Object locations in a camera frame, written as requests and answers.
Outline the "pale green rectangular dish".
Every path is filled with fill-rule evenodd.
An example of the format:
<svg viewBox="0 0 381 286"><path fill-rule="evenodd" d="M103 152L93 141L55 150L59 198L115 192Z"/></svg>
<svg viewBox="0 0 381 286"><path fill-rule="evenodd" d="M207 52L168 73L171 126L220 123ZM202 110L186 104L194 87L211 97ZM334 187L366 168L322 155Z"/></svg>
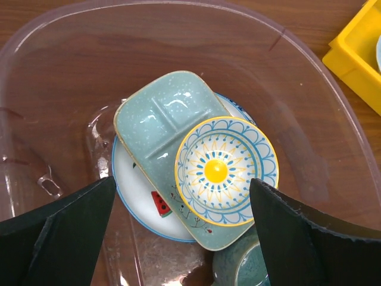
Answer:
<svg viewBox="0 0 381 286"><path fill-rule="evenodd" d="M214 116L244 116L195 73L174 71L129 96L114 115L116 138L161 195L174 178L177 149L198 123Z"/></svg>

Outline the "yellow rimmed dark bowl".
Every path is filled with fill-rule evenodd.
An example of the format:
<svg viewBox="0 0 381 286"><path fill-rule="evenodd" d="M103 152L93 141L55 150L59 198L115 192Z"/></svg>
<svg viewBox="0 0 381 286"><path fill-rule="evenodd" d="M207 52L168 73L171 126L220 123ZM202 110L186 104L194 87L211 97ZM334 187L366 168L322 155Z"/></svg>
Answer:
<svg viewBox="0 0 381 286"><path fill-rule="evenodd" d="M174 175L180 197L194 215L212 225L234 227L254 220L251 180L277 188L279 163L256 125L220 116L199 123L184 137Z"/></svg>

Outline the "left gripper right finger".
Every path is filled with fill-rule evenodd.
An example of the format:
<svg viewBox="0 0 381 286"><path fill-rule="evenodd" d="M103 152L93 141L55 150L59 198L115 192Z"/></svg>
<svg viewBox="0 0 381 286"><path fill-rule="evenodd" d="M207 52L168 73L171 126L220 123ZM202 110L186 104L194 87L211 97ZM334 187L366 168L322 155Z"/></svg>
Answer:
<svg viewBox="0 0 381 286"><path fill-rule="evenodd" d="M380 231L340 220L260 179L251 209L271 285L380 285Z"/></svg>

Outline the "blue floral plate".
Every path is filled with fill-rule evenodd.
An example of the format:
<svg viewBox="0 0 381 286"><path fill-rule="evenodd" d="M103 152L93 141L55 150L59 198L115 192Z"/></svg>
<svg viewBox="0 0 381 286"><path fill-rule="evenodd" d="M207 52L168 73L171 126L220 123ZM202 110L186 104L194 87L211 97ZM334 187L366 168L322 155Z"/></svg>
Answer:
<svg viewBox="0 0 381 286"><path fill-rule="evenodd" d="M247 121L251 122L254 125L257 125L257 123L253 120L253 118L244 110L243 107L241 107L239 104L234 102L233 100L229 100L232 105L235 106L236 109L240 111L240 113L246 118Z"/></svg>

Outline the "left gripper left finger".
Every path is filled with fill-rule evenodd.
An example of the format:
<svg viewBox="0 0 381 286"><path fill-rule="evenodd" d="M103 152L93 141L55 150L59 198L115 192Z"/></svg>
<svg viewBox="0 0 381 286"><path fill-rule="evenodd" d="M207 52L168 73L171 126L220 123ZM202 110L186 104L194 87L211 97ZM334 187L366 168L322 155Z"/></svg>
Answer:
<svg viewBox="0 0 381 286"><path fill-rule="evenodd" d="M116 192L112 176L1 222L1 285L90 285Z"/></svg>

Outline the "teal glazed mug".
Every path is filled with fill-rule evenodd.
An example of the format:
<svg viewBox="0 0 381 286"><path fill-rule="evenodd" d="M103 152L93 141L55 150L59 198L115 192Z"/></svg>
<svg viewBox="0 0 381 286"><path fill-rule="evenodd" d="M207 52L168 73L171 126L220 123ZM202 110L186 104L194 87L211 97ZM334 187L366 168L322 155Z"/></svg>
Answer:
<svg viewBox="0 0 381 286"><path fill-rule="evenodd" d="M255 226L213 257L213 285L270 285Z"/></svg>

